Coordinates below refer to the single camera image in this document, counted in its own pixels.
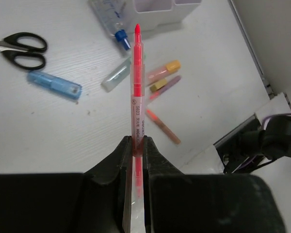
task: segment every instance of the blue bottle cap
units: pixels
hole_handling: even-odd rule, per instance
[[[118,31],[114,36],[116,40],[122,44],[125,50],[130,50],[131,47],[127,39],[127,34],[125,30]]]

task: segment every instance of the black scissor handle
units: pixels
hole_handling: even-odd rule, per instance
[[[22,37],[35,38],[42,43],[43,47],[37,48],[34,46],[21,44],[18,42],[18,40]],[[13,35],[10,35],[10,36],[4,38],[3,40],[10,45],[15,45],[15,46],[19,46],[22,48],[26,48],[26,49],[28,49],[28,51],[31,51],[31,52],[42,52],[43,53],[48,49],[48,44],[47,44],[46,40],[43,39],[42,37],[40,37],[39,35],[36,35],[33,33],[15,33]]]
[[[37,70],[37,69],[42,69],[45,67],[46,60],[45,57],[39,53],[34,53],[34,52],[20,52],[20,51],[13,51],[13,50],[5,50],[1,52],[3,56],[11,62],[13,65],[26,69],[26,70]],[[23,66],[22,64],[16,62],[17,57],[29,57],[29,58],[37,58],[41,64],[36,66],[36,67],[26,67]]]

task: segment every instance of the black cable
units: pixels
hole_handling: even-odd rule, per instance
[[[253,172],[253,171],[255,171],[255,170],[258,170],[258,169],[261,168],[261,167],[264,167],[264,166],[266,166],[266,165],[268,165],[268,164],[271,164],[271,163],[275,162],[276,160],[277,160],[277,159],[273,159],[273,160],[271,160],[271,161],[269,161],[269,162],[267,162],[267,163],[261,164],[261,165],[259,165],[259,166],[253,167],[253,168],[249,168],[249,169],[241,169],[241,170],[238,170],[237,173],[251,173],[251,172]]]
[[[267,116],[266,118],[263,119],[263,121],[261,123],[262,130],[265,129],[266,121],[273,118],[273,117],[276,117],[276,116],[291,116],[291,113],[281,113],[281,114],[274,114],[274,115]]]

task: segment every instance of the red highlighter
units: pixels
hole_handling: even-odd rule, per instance
[[[143,50],[144,45],[141,42],[140,25],[137,24],[132,51],[132,64],[130,65],[130,92],[132,155],[135,158],[135,179],[138,197],[141,197],[143,190],[142,155],[145,135],[145,65]]]

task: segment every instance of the transparent plastic bottle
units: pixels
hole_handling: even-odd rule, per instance
[[[97,17],[107,32],[122,44],[125,50],[130,49],[127,34],[123,29],[121,15],[117,12],[112,0],[89,0]]]

